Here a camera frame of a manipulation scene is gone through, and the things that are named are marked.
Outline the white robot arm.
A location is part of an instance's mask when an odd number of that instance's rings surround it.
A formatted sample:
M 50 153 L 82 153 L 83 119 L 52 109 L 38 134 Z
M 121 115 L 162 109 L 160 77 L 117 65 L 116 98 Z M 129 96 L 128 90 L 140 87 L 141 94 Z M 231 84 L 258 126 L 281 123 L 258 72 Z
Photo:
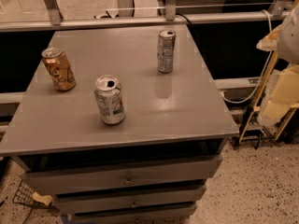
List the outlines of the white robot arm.
M 280 59 L 289 63 L 287 68 L 270 76 L 257 117 L 260 125 L 272 126 L 299 101 L 299 5 L 256 48 L 276 51 Z

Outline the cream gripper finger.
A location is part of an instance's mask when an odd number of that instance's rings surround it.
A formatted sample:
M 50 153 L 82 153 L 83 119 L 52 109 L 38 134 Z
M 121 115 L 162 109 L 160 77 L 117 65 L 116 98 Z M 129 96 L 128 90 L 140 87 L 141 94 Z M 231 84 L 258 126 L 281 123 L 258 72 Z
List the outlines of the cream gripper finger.
M 268 35 L 261 39 L 256 48 L 263 51 L 277 51 L 278 50 L 278 37 L 281 26 L 277 26 Z
M 299 65 L 290 63 L 283 71 L 274 70 L 265 89 L 257 120 L 260 125 L 279 122 L 299 101 Z

